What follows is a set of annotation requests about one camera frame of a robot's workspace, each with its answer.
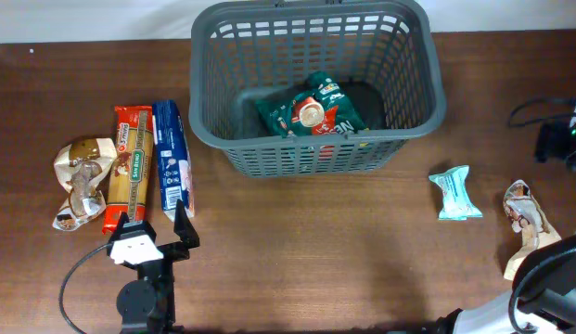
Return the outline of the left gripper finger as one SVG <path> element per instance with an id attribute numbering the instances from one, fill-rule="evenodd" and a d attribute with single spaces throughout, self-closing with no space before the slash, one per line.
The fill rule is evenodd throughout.
<path id="1" fill-rule="evenodd" d="M 126 212 L 122 212 L 120 214 L 118 223 L 116 225 L 116 228 L 114 229 L 114 231 L 112 232 L 112 237 L 113 238 L 119 238 L 121 236 L 121 234 L 123 234 L 124 229 L 125 229 L 125 225 L 129 222 L 129 217 L 127 215 Z"/>
<path id="2" fill-rule="evenodd" d="M 187 246 L 199 246 L 200 239 L 186 213 L 185 204 L 179 199 L 176 202 L 173 232 Z"/>

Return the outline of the beige brown snack bag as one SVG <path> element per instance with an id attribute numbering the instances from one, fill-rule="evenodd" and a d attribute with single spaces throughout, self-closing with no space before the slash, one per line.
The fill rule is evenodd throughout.
<path id="1" fill-rule="evenodd" d="M 541 206 L 523 180 L 515 181 L 505 192 L 503 207 L 515 233 L 521 235 L 522 245 L 507 262 L 504 279 L 513 281 L 528 255 L 559 242 L 561 236 L 548 222 Z"/>

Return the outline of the light teal tissue pack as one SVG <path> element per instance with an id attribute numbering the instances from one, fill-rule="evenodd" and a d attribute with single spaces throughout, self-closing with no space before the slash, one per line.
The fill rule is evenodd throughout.
<path id="1" fill-rule="evenodd" d="M 471 202 L 467 193 L 468 173 L 469 166 L 461 165 L 429 176 L 429 181 L 442 190 L 440 220 L 464 221 L 482 217 L 482 212 Z"/>

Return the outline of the green Nescafe coffee bag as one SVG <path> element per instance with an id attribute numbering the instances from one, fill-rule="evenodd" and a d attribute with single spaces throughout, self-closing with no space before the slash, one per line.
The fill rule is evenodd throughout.
<path id="1" fill-rule="evenodd" d="M 255 107 L 272 135 L 284 138 L 347 135 L 367 130 L 362 116 L 326 72 L 312 73 L 305 89 L 291 99 L 257 100 Z"/>

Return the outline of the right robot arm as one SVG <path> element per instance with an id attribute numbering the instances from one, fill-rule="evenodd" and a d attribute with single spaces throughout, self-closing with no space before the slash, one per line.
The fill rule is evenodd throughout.
<path id="1" fill-rule="evenodd" d="M 563 159 L 568 167 L 576 168 L 576 122 L 542 125 L 538 135 L 535 158 Z M 553 232 L 545 225 L 545 215 L 533 198 L 528 198 L 526 186 L 522 195 L 507 190 L 506 207 L 518 213 L 539 214 L 543 230 L 531 234 L 542 240 L 544 232 Z M 519 209 L 518 200 L 529 199 L 534 209 Z M 439 318 L 422 333 L 576 333 L 576 233 L 541 247 L 532 248 L 518 267 L 512 290 L 471 310 L 457 309 Z"/>

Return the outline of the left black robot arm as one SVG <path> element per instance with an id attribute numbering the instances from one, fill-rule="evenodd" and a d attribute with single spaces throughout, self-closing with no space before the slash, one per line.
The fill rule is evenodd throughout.
<path id="1" fill-rule="evenodd" d="M 184 203 L 176 202 L 175 242 L 157 245 L 156 232 L 144 221 L 131 221 L 123 213 L 109 238 L 107 254 L 117 265 L 137 273 L 137 279 L 120 290 L 116 307 L 122 317 L 122 333 L 183 333 L 176 323 L 173 265 L 190 258 L 200 245 Z"/>

